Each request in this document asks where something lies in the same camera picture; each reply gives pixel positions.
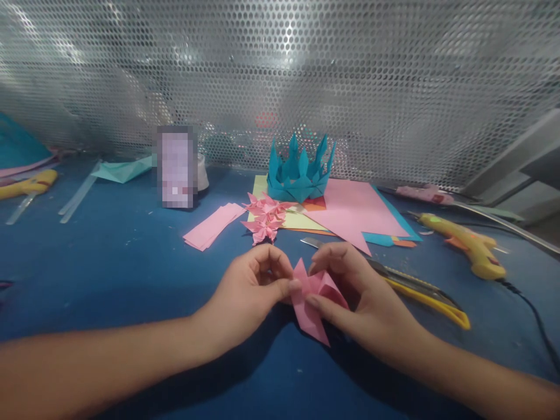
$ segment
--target pink paper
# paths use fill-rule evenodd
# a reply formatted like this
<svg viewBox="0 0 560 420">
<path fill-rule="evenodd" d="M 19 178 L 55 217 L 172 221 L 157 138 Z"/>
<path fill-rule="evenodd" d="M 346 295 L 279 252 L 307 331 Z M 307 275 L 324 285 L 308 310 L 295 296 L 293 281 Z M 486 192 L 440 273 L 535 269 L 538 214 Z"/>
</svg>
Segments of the pink paper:
<svg viewBox="0 0 560 420">
<path fill-rule="evenodd" d="M 6 169 L 0 169 L 0 178 L 4 178 L 10 175 L 14 175 L 16 173 L 20 173 L 20 172 L 25 172 L 31 169 L 36 168 L 37 166 L 41 166 L 43 163 L 48 162 L 49 160 L 51 160 L 52 158 L 54 158 L 55 155 L 49 156 L 43 160 L 39 160 L 38 162 L 32 163 L 31 165 L 27 165 L 27 166 L 18 166 L 15 168 L 6 168 Z"/>
<path fill-rule="evenodd" d="M 354 220 L 353 212 L 348 210 L 329 210 L 327 207 L 326 210 L 306 212 L 305 215 L 335 235 L 350 242 L 360 251 L 363 251 L 370 257 L 372 256 L 368 244 L 359 230 L 359 225 Z"/>
<path fill-rule="evenodd" d="M 204 251 L 228 224 L 243 213 L 245 213 L 245 209 L 240 205 L 227 203 L 183 236 L 183 239 L 191 247 Z"/>
<path fill-rule="evenodd" d="M 389 236 L 410 236 L 368 183 L 329 179 L 324 196 L 327 210 L 321 213 L 349 211 L 354 230 Z"/>
<path fill-rule="evenodd" d="M 327 333 L 321 322 L 321 316 L 313 306 L 305 301 L 305 296 L 309 294 L 324 296 L 348 309 L 346 299 L 326 271 L 307 276 L 302 258 L 297 262 L 296 268 L 293 270 L 293 276 L 302 282 L 301 290 L 292 292 L 292 305 L 296 312 L 299 327 L 313 338 L 330 347 Z"/>
<path fill-rule="evenodd" d="M 263 199 L 257 199 L 250 192 L 248 195 L 251 204 L 243 205 L 249 213 L 255 216 L 255 220 L 241 223 L 253 233 L 253 246 L 264 241 L 267 236 L 274 242 L 278 229 L 286 219 L 286 209 L 297 203 L 279 202 L 265 193 L 263 193 Z"/>
</svg>

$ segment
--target black cable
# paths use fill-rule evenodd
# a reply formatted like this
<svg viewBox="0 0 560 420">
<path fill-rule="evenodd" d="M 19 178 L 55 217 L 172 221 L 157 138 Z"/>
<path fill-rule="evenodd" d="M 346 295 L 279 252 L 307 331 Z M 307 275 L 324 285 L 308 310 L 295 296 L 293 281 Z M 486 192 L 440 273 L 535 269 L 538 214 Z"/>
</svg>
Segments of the black cable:
<svg viewBox="0 0 560 420">
<path fill-rule="evenodd" d="M 531 303 L 531 301 L 528 300 L 528 298 L 526 298 L 521 293 L 521 291 L 519 289 L 517 289 L 514 285 L 512 285 L 510 282 L 505 281 L 504 279 L 497 279 L 496 281 L 498 283 L 500 283 L 501 285 L 505 286 L 510 292 L 512 292 L 515 295 L 522 298 L 529 305 L 529 307 L 533 311 L 533 314 L 535 315 L 535 319 L 537 320 L 538 330 L 541 333 L 541 337 L 543 338 L 542 340 L 544 341 L 544 345 L 547 348 L 548 355 L 550 356 L 550 359 L 552 360 L 552 364 L 554 365 L 554 369 L 556 369 L 556 372 L 558 372 L 558 374 L 560 375 L 560 358 L 558 358 L 558 353 L 556 353 L 556 349 L 554 348 L 553 344 L 551 343 L 550 339 L 548 338 L 547 332 L 544 330 L 543 320 L 541 319 L 541 316 L 538 313 L 537 308 L 535 308 L 534 305 Z"/>
</svg>

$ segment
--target pink paper strip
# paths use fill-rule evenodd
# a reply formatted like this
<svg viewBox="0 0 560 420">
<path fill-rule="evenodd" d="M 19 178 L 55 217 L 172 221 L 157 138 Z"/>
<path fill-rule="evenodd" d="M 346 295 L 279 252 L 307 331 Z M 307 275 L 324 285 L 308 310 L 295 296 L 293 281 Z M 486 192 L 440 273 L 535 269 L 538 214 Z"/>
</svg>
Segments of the pink paper strip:
<svg viewBox="0 0 560 420">
<path fill-rule="evenodd" d="M 409 236 L 368 183 L 329 179 L 324 196 L 326 211 L 349 211 L 355 230 L 389 236 Z"/>
<path fill-rule="evenodd" d="M 327 207 L 327 209 L 323 211 L 306 212 L 304 214 L 335 235 L 350 242 L 370 257 L 372 256 L 368 244 L 359 229 L 359 225 L 354 220 L 354 212 L 348 210 L 330 210 Z"/>
<path fill-rule="evenodd" d="M 317 310 L 305 301 L 305 296 L 311 294 L 324 296 L 348 309 L 348 303 L 338 290 L 333 279 L 326 271 L 321 271 L 311 277 L 307 276 L 303 259 L 299 259 L 296 268 L 293 270 L 294 278 L 302 282 L 302 289 L 292 292 L 292 305 L 296 312 L 299 327 L 311 335 L 316 340 L 326 346 L 331 346 L 328 342 L 327 333 L 321 322 L 321 316 Z"/>
<path fill-rule="evenodd" d="M 52 158 L 54 158 L 55 155 L 49 156 L 43 160 L 39 160 L 38 162 L 32 163 L 31 165 L 27 165 L 27 166 L 18 166 L 18 167 L 14 167 L 14 168 L 6 168 L 6 169 L 0 169 L 0 178 L 4 178 L 10 175 L 14 175 L 16 173 L 20 173 L 20 172 L 25 172 L 31 169 L 36 168 L 37 166 L 41 166 L 43 163 L 48 162 L 49 160 L 51 160 Z"/>
<path fill-rule="evenodd" d="M 227 203 L 220 207 L 210 217 L 195 226 L 183 239 L 193 248 L 204 251 L 208 248 L 224 228 L 245 213 L 245 209 L 238 204 Z"/>
</svg>

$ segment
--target wrist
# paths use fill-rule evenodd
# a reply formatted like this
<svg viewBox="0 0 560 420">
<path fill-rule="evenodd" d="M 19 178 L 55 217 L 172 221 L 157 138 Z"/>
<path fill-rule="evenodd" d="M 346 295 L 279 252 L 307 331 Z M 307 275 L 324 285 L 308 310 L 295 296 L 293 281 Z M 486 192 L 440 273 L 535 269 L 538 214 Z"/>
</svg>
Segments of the wrist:
<svg viewBox="0 0 560 420">
<path fill-rule="evenodd" d="M 168 321 L 168 357 L 177 372 L 204 365 L 222 355 L 201 315 L 198 311 L 189 317 Z"/>
</svg>

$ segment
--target yellow glue gun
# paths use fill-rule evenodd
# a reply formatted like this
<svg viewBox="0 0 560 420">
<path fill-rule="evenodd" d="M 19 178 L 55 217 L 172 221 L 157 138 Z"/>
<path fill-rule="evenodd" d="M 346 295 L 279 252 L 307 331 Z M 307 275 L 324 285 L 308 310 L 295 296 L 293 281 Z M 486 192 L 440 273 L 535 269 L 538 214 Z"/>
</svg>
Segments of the yellow glue gun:
<svg viewBox="0 0 560 420">
<path fill-rule="evenodd" d="M 445 242 L 464 251 L 471 261 L 472 272 L 485 280 L 505 278 L 506 270 L 490 252 L 496 247 L 496 241 L 488 236 L 473 232 L 464 226 L 442 219 L 431 213 L 412 213 L 418 222 L 445 236 Z"/>
<path fill-rule="evenodd" d="M 55 170 L 47 169 L 28 180 L 0 187 L 0 200 L 23 194 L 42 194 L 51 187 L 57 176 L 58 174 Z"/>
</svg>

